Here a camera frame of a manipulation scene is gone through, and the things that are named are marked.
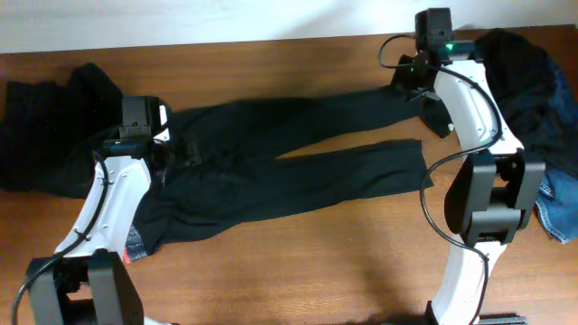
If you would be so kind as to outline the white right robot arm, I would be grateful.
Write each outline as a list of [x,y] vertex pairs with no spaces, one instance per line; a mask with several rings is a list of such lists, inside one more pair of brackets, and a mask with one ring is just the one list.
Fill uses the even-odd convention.
[[493,98],[481,55],[458,41],[449,8],[415,16],[416,55],[396,75],[417,96],[443,102],[461,150],[435,162],[463,164],[448,189],[444,217],[450,254],[442,283],[420,320],[423,324],[525,324],[516,313],[483,316],[489,277],[501,254],[531,217],[545,163],[528,153]]

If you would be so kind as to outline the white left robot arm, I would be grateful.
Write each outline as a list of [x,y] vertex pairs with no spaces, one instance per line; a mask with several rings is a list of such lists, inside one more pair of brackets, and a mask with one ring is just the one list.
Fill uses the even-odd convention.
[[153,324],[123,264],[135,213],[185,152],[170,131],[172,110],[158,97],[124,97],[122,122],[93,153],[94,178],[72,229],[50,257],[35,258],[17,293],[38,324]]

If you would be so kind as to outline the dark green trousers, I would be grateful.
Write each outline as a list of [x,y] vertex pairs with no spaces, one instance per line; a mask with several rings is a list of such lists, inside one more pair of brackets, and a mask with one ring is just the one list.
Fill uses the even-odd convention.
[[1,119],[1,188],[84,199],[92,152],[122,121],[123,93],[93,63],[54,81],[9,81]]

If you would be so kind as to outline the black leggings red waistband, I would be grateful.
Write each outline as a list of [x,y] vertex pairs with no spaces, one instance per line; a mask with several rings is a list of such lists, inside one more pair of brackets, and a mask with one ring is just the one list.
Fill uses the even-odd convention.
[[331,97],[248,99],[176,113],[180,160],[140,202],[126,262],[244,222],[429,187],[422,145],[384,141],[298,155],[310,144],[387,127],[420,105],[389,86]]

